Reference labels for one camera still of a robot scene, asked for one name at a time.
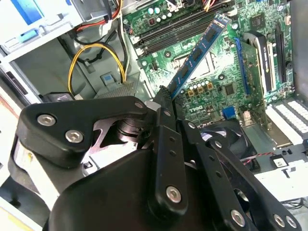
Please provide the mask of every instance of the black wire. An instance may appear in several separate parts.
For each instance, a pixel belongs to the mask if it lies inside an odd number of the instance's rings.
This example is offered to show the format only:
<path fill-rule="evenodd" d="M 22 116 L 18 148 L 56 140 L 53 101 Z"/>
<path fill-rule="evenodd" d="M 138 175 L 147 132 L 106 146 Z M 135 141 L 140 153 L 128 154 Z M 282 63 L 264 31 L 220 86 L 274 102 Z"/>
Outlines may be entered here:
<path fill-rule="evenodd" d="M 300 201 L 298 201 L 298 199 L 296 199 L 296 200 L 293 200 L 293 201 L 282 202 L 282 204 L 286 209 L 300 209 L 301 207 L 307 208 L 307 206 L 304 204 L 303 198 L 300 198 Z"/>
<path fill-rule="evenodd" d="M 116 30 L 113 30 L 113 32 L 108 36 L 108 38 L 106 39 L 106 41 L 104 43 L 108 43 L 115 34 L 116 34 Z M 104 48 L 101 48 L 100 52 L 96 55 L 96 57 L 94 59 L 88 60 L 88 63 L 91 64 L 91 63 L 93 63 L 93 62 L 95 62 L 99 59 L 102 59 L 104 50 L 105 50 Z M 75 56 L 75 54 L 73 54 L 72 52 L 69 52 L 68 54 L 72 58 Z M 77 61 L 84 64 L 84 65 L 86 64 L 86 60 L 83 60 L 81 58 L 77 58 Z"/>
<path fill-rule="evenodd" d="M 75 40 L 77 43 L 81 44 L 81 45 L 92 45 L 92 44 L 94 44 L 94 43 L 97 43 L 97 42 L 101 41 L 104 37 L 105 37 L 105 35 L 103 35 L 101 38 L 99 38 L 98 40 L 96 40 L 96 41 L 94 41 L 94 42 L 83 42 L 83 41 L 80 41 L 80 40 L 77 38 L 77 34 L 76 34 L 75 37 L 74 37 L 74 40 Z"/>
<path fill-rule="evenodd" d="M 125 43 L 124 43 L 124 40 L 122 38 L 122 33 L 123 31 L 121 30 L 121 21 L 118 20 L 118 26 L 117 26 L 117 33 L 119 35 L 119 40 L 120 40 L 120 43 L 121 43 L 121 46 L 122 46 L 122 49 L 123 49 L 123 53 L 124 53 L 124 70 L 126 70 L 127 66 L 128 66 L 128 51 L 126 50 L 126 47 L 125 47 Z"/>

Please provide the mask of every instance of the metal bolt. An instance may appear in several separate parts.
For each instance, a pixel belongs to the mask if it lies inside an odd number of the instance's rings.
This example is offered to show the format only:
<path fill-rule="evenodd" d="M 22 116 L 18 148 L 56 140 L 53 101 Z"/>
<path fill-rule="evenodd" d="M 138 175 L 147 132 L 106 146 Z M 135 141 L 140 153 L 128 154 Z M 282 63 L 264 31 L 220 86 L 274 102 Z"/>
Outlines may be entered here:
<path fill-rule="evenodd" d="M 165 115 L 171 116 L 171 113 L 169 111 L 164 111 Z"/>
<path fill-rule="evenodd" d="M 245 226 L 245 219 L 244 217 L 240 214 L 239 211 L 237 210 L 232 210 L 231 211 L 231 217 L 235 221 L 236 224 L 238 224 L 241 227 Z"/>
<path fill-rule="evenodd" d="M 222 147 L 221 143 L 219 143 L 218 141 L 215 141 L 215 144 L 216 144 L 216 146 L 217 146 L 218 148 L 221 148 L 221 147 Z"/>
<path fill-rule="evenodd" d="M 80 131 L 69 130 L 65 133 L 65 138 L 71 143 L 80 143 L 83 141 L 83 135 Z"/>
<path fill-rule="evenodd" d="M 189 122 L 188 126 L 191 127 L 191 128 L 196 128 L 195 124 L 193 124 L 192 122 Z"/>
<path fill-rule="evenodd" d="M 135 102 L 135 105 L 138 107 L 138 108 L 143 108 L 143 105 L 139 102 Z"/>
<path fill-rule="evenodd" d="M 289 216 L 286 216 L 285 218 L 287 219 L 287 222 L 289 223 L 289 225 L 291 225 L 295 229 L 297 228 L 297 225 L 296 225 L 295 221 L 293 221 L 292 218 L 290 218 Z"/>
<path fill-rule="evenodd" d="M 173 186 L 169 186 L 166 190 L 167 197 L 173 203 L 179 203 L 182 199 L 181 193 L 179 190 Z"/>
<path fill-rule="evenodd" d="M 274 219 L 278 225 L 285 227 L 284 221 L 277 214 L 274 214 Z"/>
<path fill-rule="evenodd" d="M 40 115 L 38 116 L 38 123 L 49 127 L 56 123 L 56 119 L 51 115 Z"/>

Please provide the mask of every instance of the cable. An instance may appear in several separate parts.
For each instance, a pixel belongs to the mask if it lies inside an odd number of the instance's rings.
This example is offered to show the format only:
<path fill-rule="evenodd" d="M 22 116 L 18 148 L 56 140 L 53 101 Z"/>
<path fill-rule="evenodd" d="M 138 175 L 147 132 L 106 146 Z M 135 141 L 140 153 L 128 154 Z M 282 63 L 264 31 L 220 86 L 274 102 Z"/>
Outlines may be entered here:
<path fill-rule="evenodd" d="M 253 159 L 255 159 L 257 156 L 270 155 L 270 154 L 271 154 L 271 155 L 276 155 L 276 154 L 273 153 L 273 152 L 270 152 L 270 153 L 260 153 L 260 154 L 255 155 L 254 158 L 251 158 L 251 159 L 249 159 L 249 160 L 243 162 L 243 164 L 244 164 L 244 165 L 247 165 L 247 164 L 250 163 Z"/>
<path fill-rule="evenodd" d="M 103 43 L 95 43 L 95 44 L 91 44 L 91 45 L 86 45 L 83 48 L 81 48 L 74 56 L 71 66 L 69 68 L 69 72 L 68 72 L 68 90 L 71 94 L 75 95 L 73 92 L 73 88 L 72 88 L 72 75 L 73 75 L 73 70 L 74 67 L 76 65 L 77 62 L 77 58 L 80 56 L 80 54 L 85 51 L 88 48 L 91 47 L 100 47 L 100 48 L 104 48 L 105 50 L 109 51 L 109 53 L 114 57 L 115 61 L 117 62 L 119 68 L 120 68 L 120 72 L 121 72 L 121 78 L 123 81 L 126 81 L 126 76 L 125 76 L 125 71 L 123 69 L 123 66 L 119 60 L 119 58 L 117 57 L 117 55 L 115 54 L 114 51 L 112 51 L 113 49 L 110 49 L 110 46 L 108 46 L 107 44 L 103 44 Z"/>
<path fill-rule="evenodd" d="M 99 41 L 101 41 L 103 38 L 105 37 L 105 35 L 103 35 L 101 38 L 99 38 L 98 40 L 94 41 L 94 42 L 83 42 L 83 41 L 80 41 L 78 38 L 77 38 L 77 35 L 74 37 L 74 40 L 81 44 L 81 45 L 91 45 L 91 44 L 94 44 L 94 43 L 97 43 Z"/>
<path fill-rule="evenodd" d="M 120 4 L 119 4 L 119 7 L 117 8 L 116 12 L 113 13 L 112 15 L 112 19 L 114 20 L 115 18 L 117 18 L 119 16 L 119 13 L 122 9 L 122 5 L 123 5 L 123 0 L 119 0 Z M 90 23 L 90 24 L 85 24 L 85 25 L 82 25 L 80 27 L 78 27 L 76 29 L 76 31 L 80 31 L 82 29 L 85 29 L 89 26 L 97 26 L 97 25 L 105 25 L 106 24 L 106 21 L 105 20 L 101 20 L 99 22 L 96 22 L 96 23 Z"/>
<path fill-rule="evenodd" d="M 112 37 L 116 34 L 116 30 L 113 30 L 113 32 L 107 37 L 107 39 L 105 40 L 104 43 L 108 44 L 109 41 L 112 39 Z M 65 49 L 65 51 L 67 52 L 67 54 L 73 59 L 75 54 L 72 53 L 71 49 L 67 46 L 67 44 L 64 42 L 64 40 L 58 38 L 60 44 L 63 46 L 63 48 Z M 96 57 L 94 59 L 91 60 L 83 60 L 81 58 L 78 58 L 77 61 L 86 65 L 86 62 L 88 62 L 89 64 L 92 64 L 93 62 L 96 62 L 97 60 L 101 59 L 103 57 L 103 52 L 105 49 L 101 49 L 100 52 L 96 55 Z"/>
<path fill-rule="evenodd" d="M 301 207 L 305 207 L 308 208 L 307 205 L 304 204 L 304 198 L 299 198 L 299 201 L 293 200 L 293 201 L 287 201 L 287 202 L 282 202 L 283 206 L 286 209 L 299 209 Z"/>
<path fill-rule="evenodd" d="M 128 53 L 128 46 L 127 46 L 127 43 L 124 37 L 122 13 L 120 13 L 120 20 L 118 24 L 118 34 L 119 34 L 120 43 L 121 43 L 121 46 L 124 52 L 124 68 L 125 68 L 125 75 L 127 75 L 128 64 L 129 64 L 129 53 Z"/>
<path fill-rule="evenodd" d="M 206 12 L 208 12 L 209 8 L 212 7 L 214 5 L 216 0 L 208 0 L 205 3 L 205 7 L 203 8 Z"/>

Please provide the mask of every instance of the red wire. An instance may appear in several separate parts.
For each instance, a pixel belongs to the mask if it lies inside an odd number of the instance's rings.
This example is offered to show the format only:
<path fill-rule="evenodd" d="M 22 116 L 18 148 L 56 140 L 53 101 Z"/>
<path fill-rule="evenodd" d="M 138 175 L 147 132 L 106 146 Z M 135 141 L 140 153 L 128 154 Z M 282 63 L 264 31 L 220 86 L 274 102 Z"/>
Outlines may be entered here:
<path fill-rule="evenodd" d="M 211 3 L 210 7 L 214 5 L 214 2 L 216 2 L 216 0 L 213 0 L 213 2 Z"/>
<path fill-rule="evenodd" d="M 256 157 L 257 157 L 257 156 L 262 156 L 262 155 L 270 155 L 270 154 L 273 154 L 273 152 L 271 152 L 271 153 L 261 153 L 261 154 L 257 154 Z M 253 160 L 253 159 L 249 159 L 249 160 L 247 160 L 246 162 L 244 162 L 243 164 L 244 164 L 244 165 L 247 165 L 247 164 L 250 163 L 252 160 Z"/>
<path fill-rule="evenodd" d="M 121 4 L 122 4 L 122 3 L 120 2 L 119 7 L 117 8 L 116 12 L 114 12 L 114 13 L 112 14 L 112 19 L 114 19 L 115 17 L 117 17 L 118 14 L 120 13 Z M 101 20 L 101 21 L 99 21 L 99 22 L 97 22 L 97 23 L 90 23 L 90 24 L 82 25 L 82 26 L 78 27 L 78 28 L 76 29 L 76 31 L 80 31 L 80 30 L 85 29 L 85 28 L 88 28 L 88 27 L 90 27 L 90 26 L 105 25 L 105 24 L 106 24 L 106 21 L 105 21 L 105 20 Z"/>

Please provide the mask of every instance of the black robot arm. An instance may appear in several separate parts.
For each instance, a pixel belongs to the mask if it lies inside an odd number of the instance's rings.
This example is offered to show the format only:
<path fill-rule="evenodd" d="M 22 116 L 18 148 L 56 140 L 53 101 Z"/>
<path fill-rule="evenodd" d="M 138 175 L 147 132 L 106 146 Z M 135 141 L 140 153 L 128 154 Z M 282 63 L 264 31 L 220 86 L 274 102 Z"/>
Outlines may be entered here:
<path fill-rule="evenodd" d="M 89 154 L 128 141 L 137 150 L 84 176 Z M 20 115 L 9 170 L 45 200 L 50 231 L 301 230 L 226 142 L 205 142 L 165 88 L 146 105 L 135 97 L 35 104 Z"/>

